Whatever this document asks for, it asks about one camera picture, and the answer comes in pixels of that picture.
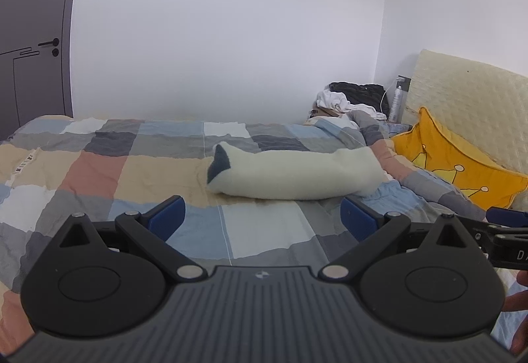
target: door frame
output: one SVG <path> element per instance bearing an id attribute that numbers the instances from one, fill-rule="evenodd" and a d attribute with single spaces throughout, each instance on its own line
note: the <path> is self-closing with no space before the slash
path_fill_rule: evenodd
<path id="1" fill-rule="evenodd" d="M 71 103 L 70 84 L 70 32 L 71 14 L 73 0 L 64 0 L 64 11 L 62 14 L 62 34 L 61 34 L 61 79 L 62 79 L 62 100 L 64 103 L 64 114 L 73 117 Z"/>

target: yellow pillow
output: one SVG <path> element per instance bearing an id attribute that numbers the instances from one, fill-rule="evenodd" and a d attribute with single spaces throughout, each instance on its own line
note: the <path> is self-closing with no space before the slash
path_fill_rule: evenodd
<path id="1" fill-rule="evenodd" d="M 468 141 L 442 126 L 425 107 L 413 129 L 393 137 L 398 154 L 454 184 L 477 206 L 508 208 L 528 187 L 528 176 L 493 162 Z"/>

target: beige mattress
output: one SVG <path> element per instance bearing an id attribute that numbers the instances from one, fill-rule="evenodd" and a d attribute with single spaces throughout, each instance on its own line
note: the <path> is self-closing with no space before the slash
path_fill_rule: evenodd
<path id="1" fill-rule="evenodd" d="M 415 124 L 421 105 L 501 166 L 528 175 L 528 77 L 423 50 L 402 122 Z M 511 208 L 528 211 L 528 191 Z"/>

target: ribbed gray surface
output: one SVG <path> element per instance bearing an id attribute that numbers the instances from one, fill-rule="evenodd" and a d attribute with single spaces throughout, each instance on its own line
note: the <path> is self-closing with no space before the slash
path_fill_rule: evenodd
<path id="1" fill-rule="evenodd" d="M 13 363 L 497 363 L 513 357 L 486 335 L 456 343 L 398 335 L 372 320 L 344 285 L 304 267 L 219 267 L 174 289 L 140 327 L 76 341 L 37 334 Z"/>

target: white wall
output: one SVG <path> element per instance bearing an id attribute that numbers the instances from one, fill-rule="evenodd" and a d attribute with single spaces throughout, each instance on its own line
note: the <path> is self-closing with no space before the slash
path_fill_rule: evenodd
<path id="1" fill-rule="evenodd" d="M 412 76 L 422 48 L 528 75 L 527 47 L 528 0 L 385 0 L 375 82 Z"/>
<path id="2" fill-rule="evenodd" d="M 76 117 L 293 123 L 373 81 L 384 0 L 74 0 Z"/>

